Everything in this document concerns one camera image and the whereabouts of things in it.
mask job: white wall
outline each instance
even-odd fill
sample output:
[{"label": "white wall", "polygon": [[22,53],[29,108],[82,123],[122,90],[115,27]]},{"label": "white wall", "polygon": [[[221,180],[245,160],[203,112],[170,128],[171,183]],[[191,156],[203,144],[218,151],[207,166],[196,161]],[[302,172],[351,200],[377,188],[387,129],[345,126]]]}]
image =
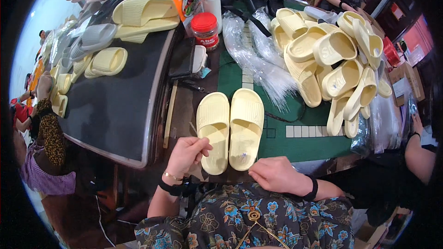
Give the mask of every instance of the white wall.
[{"label": "white wall", "polygon": [[15,49],[9,86],[9,98],[15,98],[25,92],[24,81],[32,73],[35,58],[40,49],[40,30],[52,30],[65,21],[66,17],[78,16],[81,7],[78,3],[66,0],[36,0],[22,28],[20,39]]}]

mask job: white thermos bottle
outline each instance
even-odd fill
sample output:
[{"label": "white thermos bottle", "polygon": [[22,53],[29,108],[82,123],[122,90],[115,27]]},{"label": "white thermos bottle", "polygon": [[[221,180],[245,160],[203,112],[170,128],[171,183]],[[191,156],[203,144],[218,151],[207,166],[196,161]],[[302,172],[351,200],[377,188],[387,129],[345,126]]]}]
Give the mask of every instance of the white thermos bottle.
[{"label": "white thermos bottle", "polygon": [[217,18],[217,24],[219,27],[219,34],[222,30],[222,22],[221,22],[221,3],[220,0],[203,0],[203,10],[205,12],[213,14]]}]

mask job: floral blouse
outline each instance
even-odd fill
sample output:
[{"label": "floral blouse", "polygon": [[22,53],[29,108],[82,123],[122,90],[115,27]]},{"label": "floral blouse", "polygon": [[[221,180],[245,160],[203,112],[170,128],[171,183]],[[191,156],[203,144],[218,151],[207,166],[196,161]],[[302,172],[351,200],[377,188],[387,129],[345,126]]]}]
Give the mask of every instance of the floral blouse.
[{"label": "floral blouse", "polygon": [[306,202],[237,184],[207,192],[189,219],[144,219],[135,234],[143,249],[353,248],[352,213],[345,197]]}]

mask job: gold necklace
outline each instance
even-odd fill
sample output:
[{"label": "gold necklace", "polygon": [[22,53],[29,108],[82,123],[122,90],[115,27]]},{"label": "gold necklace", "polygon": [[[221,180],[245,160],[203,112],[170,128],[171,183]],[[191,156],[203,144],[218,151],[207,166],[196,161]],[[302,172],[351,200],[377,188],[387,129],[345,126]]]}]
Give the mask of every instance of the gold necklace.
[{"label": "gold necklace", "polygon": [[263,230],[265,230],[269,235],[271,235],[273,238],[275,238],[278,242],[280,242],[283,247],[285,247],[286,249],[289,249],[289,247],[283,243],[282,241],[279,240],[279,238],[274,235],[274,233],[272,233],[271,231],[269,231],[268,229],[266,229],[265,227],[263,227],[260,223],[258,223],[258,219],[260,219],[260,213],[257,210],[252,210],[248,213],[248,219],[250,221],[253,221],[254,224],[252,224],[251,228],[246,232],[246,234],[243,236],[243,238],[241,239],[241,241],[238,243],[237,247],[235,249],[239,249],[241,244],[245,241],[246,237],[249,235],[249,233],[251,232],[252,228],[254,228],[255,225],[260,226]]}]

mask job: jar label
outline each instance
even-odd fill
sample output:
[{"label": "jar label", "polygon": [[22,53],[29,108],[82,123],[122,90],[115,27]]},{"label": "jar label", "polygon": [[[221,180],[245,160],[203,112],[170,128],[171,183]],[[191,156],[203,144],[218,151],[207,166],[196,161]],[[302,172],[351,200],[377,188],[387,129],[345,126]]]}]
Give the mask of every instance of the jar label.
[{"label": "jar label", "polygon": [[202,45],[206,48],[211,48],[215,46],[219,42],[219,34],[215,33],[215,35],[210,36],[208,38],[199,38],[195,37],[195,43],[197,45]]}]

